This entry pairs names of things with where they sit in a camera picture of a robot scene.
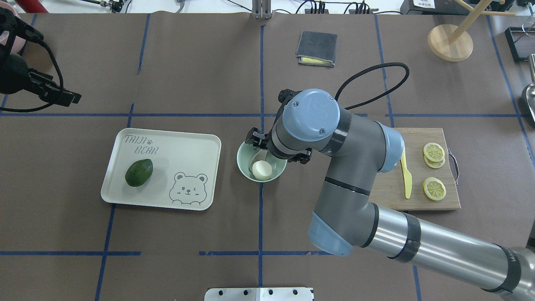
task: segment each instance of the yellow knife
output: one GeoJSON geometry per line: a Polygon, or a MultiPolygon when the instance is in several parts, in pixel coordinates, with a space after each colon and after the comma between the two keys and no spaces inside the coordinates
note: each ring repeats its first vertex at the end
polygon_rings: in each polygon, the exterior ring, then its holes
{"type": "Polygon", "coordinates": [[[405,198],[410,199],[412,192],[412,175],[407,169],[407,158],[405,157],[405,147],[401,153],[401,170],[403,170],[403,183],[405,184],[405,198]]]}

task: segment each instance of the lemon slice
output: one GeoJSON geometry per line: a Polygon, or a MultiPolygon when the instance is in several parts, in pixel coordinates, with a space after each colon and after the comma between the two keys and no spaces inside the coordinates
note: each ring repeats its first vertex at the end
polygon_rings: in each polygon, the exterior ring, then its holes
{"type": "Polygon", "coordinates": [[[444,160],[444,149],[435,142],[430,142],[424,146],[424,157],[431,162],[444,160]]]}
{"type": "Polygon", "coordinates": [[[446,159],[442,159],[442,161],[440,162],[432,162],[432,161],[429,161],[426,157],[424,157],[424,162],[425,162],[425,165],[431,167],[431,168],[434,168],[434,169],[438,169],[438,168],[441,168],[442,166],[444,166],[444,163],[446,162],[446,159]]]}
{"type": "Polygon", "coordinates": [[[424,181],[424,194],[430,200],[440,201],[446,196],[446,187],[437,178],[427,178],[424,181]]]}

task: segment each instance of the egg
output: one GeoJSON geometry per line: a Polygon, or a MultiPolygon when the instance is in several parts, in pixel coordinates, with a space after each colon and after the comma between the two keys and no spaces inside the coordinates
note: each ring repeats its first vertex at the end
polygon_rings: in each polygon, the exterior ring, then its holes
{"type": "Polygon", "coordinates": [[[271,164],[264,160],[256,161],[251,167],[251,171],[253,172],[253,176],[259,181],[268,180],[273,174],[271,164]]]}

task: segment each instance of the gray cloth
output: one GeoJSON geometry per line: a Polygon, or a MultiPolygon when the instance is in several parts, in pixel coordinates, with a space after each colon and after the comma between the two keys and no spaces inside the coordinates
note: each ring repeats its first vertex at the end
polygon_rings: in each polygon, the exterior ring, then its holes
{"type": "Polygon", "coordinates": [[[299,58],[300,64],[334,67],[337,37],[337,35],[331,33],[303,31],[299,38],[295,56],[299,58]],[[303,62],[301,59],[303,57],[321,59],[327,62],[303,62]]]}

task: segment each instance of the cutting board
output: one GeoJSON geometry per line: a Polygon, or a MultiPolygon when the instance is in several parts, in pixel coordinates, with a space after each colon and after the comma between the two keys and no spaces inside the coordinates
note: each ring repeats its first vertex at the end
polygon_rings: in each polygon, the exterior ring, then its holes
{"type": "Polygon", "coordinates": [[[425,165],[423,148],[429,142],[440,144],[447,153],[446,139],[442,129],[397,127],[405,140],[407,168],[412,174],[412,195],[405,198],[401,164],[390,172],[378,173],[370,193],[370,201],[394,210],[456,210],[461,209],[455,179],[446,154],[446,163],[439,169],[425,165]],[[446,187],[446,196],[441,201],[431,201],[424,195],[423,183],[429,177],[441,180],[446,187]]]}

